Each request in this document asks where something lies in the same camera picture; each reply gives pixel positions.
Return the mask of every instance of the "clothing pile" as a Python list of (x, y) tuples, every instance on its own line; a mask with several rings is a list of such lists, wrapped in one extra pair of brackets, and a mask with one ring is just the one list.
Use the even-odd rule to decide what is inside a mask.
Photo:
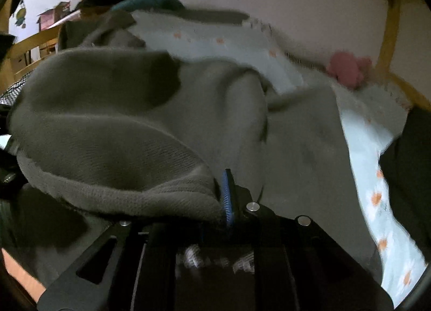
[(29, 185), (0, 206), (3, 247), (49, 286), (118, 217), (223, 221), (230, 168), (255, 201), (310, 216), (380, 283), (332, 89), (280, 95), (251, 67), (149, 52), (133, 23), (125, 11), (68, 22), (29, 77), (8, 124)]

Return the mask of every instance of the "teal fabric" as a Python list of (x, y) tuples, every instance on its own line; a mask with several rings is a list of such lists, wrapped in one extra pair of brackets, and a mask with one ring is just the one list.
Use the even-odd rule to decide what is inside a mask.
[(150, 10), (152, 8), (171, 11), (185, 9), (179, 0), (125, 0), (113, 6), (111, 11), (124, 10), (132, 12), (135, 10)]

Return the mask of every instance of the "blanket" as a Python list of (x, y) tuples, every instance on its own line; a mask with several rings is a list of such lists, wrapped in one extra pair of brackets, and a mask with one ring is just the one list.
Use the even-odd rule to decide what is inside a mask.
[(329, 87), (279, 96), (229, 61), (78, 47), (34, 71), (9, 129), (29, 183), (94, 214), (223, 221), (230, 168), (254, 200), (309, 215), (381, 282)]

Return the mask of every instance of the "pink stuffed toy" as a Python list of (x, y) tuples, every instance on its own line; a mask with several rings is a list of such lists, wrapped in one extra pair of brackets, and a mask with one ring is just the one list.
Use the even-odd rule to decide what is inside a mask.
[(372, 66), (370, 57), (356, 58), (350, 52), (337, 51), (326, 67), (327, 73), (350, 90), (358, 88)]

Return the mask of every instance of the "checkered fabric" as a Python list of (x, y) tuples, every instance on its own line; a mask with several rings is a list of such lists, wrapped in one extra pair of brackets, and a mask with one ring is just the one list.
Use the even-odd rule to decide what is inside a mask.
[(9, 106), (12, 106), (15, 103), (30, 74), (31, 72), (25, 74), (20, 80), (15, 82), (15, 84), (10, 86), (5, 92), (3, 92), (3, 94), (0, 96), (0, 104), (7, 104)]

